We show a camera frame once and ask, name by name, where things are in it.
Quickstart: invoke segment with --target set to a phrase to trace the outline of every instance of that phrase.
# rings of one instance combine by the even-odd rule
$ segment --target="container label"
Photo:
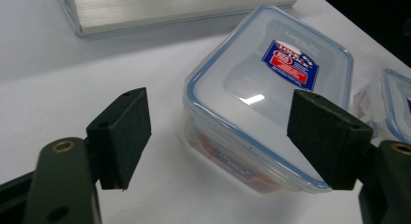
[[[235,171],[236,173],[240,174],[242,177],[246,179],[250,179],[253,177],[255,174],[248,171],[244,166],[242,166],[237,160],[233,159],[232,157],[223,154],[220,151],[217,151],[217,153],[214,155],[216,159],[218,159],[220,162],[225,164],[227,167]]]
[[[407,104],[408,104],[408,110],[411,114],[411,98],[410,97],[407,97]]]
[[[314,89],[319,66],[298,48],[274,40],[262,60],[284,80],[304,90]]]

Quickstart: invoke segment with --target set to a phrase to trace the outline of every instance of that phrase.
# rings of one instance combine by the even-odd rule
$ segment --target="blue lid rim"
[[[397,78],[399,78],[400,80],[406,80],[407,82],[411,83],[411,79],[403,76],[402,74],[393,71],[391,69],[384,69],[383,70],[383,84],[384,84],[384,88],[383,89],[383,99],[384,99],[384,103],[385,105],[385,110],[386,110],[386,114],[387,114],[387,118],[386,118],[386,125],[388,127],[388,129],[391,131],[391,133],[393,133],[393,135],[398,138],[401,142],[406,142],[411,144],[411,139],[406,137],[406,134],[398,127],[398,125],[396,124],[395,121],[395,113],[394,113],[394,106],[393,106],[393,100],[391,99],[391,89],[388,85],[388,75],[392,75],[395,76]]]
[[[256,148],[258,148],[259,150],[263,151],[266,155],[268,155],[269,157],[271,157],[272,159],[274,159],[276,162],[278,162],[279,164],[281,164],[284,168],[286,168],[287,170],[289,170],[290,172],[292,172],[294,175],[308,181],[310,184],[312,184],[313,186],[320,188],[320,189],[330,189],[330,187],[321,180],[315,179],[309,175],[307,175],[306,173],[302,172],[300,169],[296,168],[295,166],[293,166],[292,164],[290,164],[289,162],[287,162],[286,160],[284,160],[282,157],[278,156],[277,154],[275,154],[274,152],[272,152],[271,150],[269,150],[268,148],[266,148],[265,146],[263,146],[262,144],[260,144],[258,141],[254,140],[253,138],[251,138],[250,136],[248,136],[247,134],[245,134],[244,132],[242,132],[241,130],[239,130],[236,126],[234,126],[233,124],[231,124],[229,121],[227,121],[226,119],[224,119],[223,117],[219,116],[218,114],[212,112],[210,109],[208,109],[206,106],[202,105],[201,102],[197,99],[197,97],[194,94],[194,87],[196,85],[196,82],[202,77],[202,75],[212,66],[212,64],[215,63],[215,61],[220,57],[220,55],[227,50],[227,48],[229,47],[229,45],[232,43],[233,40],[235,40],[237,38],[237,36],[245,29],[245,27],[255,18],[255,16],[257,16],[260,12],[262,12],[264,9],[270,9],[272,11],[275,11],[277,13],[279,13],[282,16],[287,17],[288,19],[290,19],[291,21],[301,25],[302,27],[304,27],[305,29],[307,29],[308,31],[314,33],[315,35],[323,38],[324,40],[326,40],[327,42],[329,42],[330,44],[334,45],[336,48],[339,48],[342,52],[344,52],[344,54],[347,56],[348,59],[348,73],[347,73],[347,78],[349,79],[352,75],[352,66],[353,66],[353,58],[352,55],[348,52],[348,50],[346,50],[345,48],[343,48],[342,46],[340,46],[339,44],[335,43],[334,41],[332,41],[331,39],[329,39],[327,36],[319,33],[317,30],[311,28],[310,26],[306,25],[305,23],[299,21],[296,18],[293,18],[287,14],[285,14],[284,12],[282,12],[281,10],[278,10],[277,8],[270,6],[270,5],[264,5],[261,6],[260,8],[258,8],[256,11],[254,11],[252,14],[250,14],[250,17],[241,25],[238,27],[237,31],[235,31],[235,33],[227,40],[227,42],[225,42],[221,48],[218,49],[218,51],[216,51],[207,61],[207,63],[205,63],[202,68],[193,76],[192,79],[190,79],[187,83],[186,86],[186,94],[188,96],[188,99],[192,102],[192,104],[197,107],[200,111],[203,111],[209,115],[211,115],[212,117],[214,117],[215,119],[218,120],[219,123],[221,123],[223,126],[229,128],[231,131],[233,131],[236,135],[240,136],[241,138],[245,139],[248,143],[254,145]],[[350,96],[350,87],[351,87],[351,81],[347,80],[348,84],[347,84],[347,88],[346,88],[346,92],[345,92],[345,97],[343,97],[343,101],[342,101],[342,107],[347,110],[348,109],[348,98]]]

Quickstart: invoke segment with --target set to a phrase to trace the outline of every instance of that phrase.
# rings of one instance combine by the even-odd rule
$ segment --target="plastic food container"
[[[186,79],[179,137],[259,193],[331,191],[287,137],[288,115],[294,89],[346,109],[352,66],[343,47],[262,6]]]
[[[411,144],[411,79],[383,70],[354,96],[355,115],[374,129],[373,143]]]

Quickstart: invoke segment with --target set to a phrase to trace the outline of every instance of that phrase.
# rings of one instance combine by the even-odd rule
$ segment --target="white table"
[[[350,50],[352,94],[384,68],[411,76],[324,0],[299,0],[287,12]],[[177,140],[185,77],[242,18],[81,39],[56,0],[0,0],[0,183],[33,171],[46,144],[85,138],[88,123],[118,95],[146,86],[153,135],[129,189],[99,189],[104,223],[361,223],[359,183],[354,191],[261,199]]]

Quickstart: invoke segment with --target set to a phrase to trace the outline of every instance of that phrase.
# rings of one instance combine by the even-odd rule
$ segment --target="brass screw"
[[[63,141],[63,142],[55,144],[51,148],[51,150],[54,153],[64,153],[72,149],[74,146],[75,146],[75,143],[73,141]]]
[[[393,150],[395,150],[399,153],[406,154],[406,155],[411,155],[411,146],[410,145],[392,144],[391,147],[393,148]]]

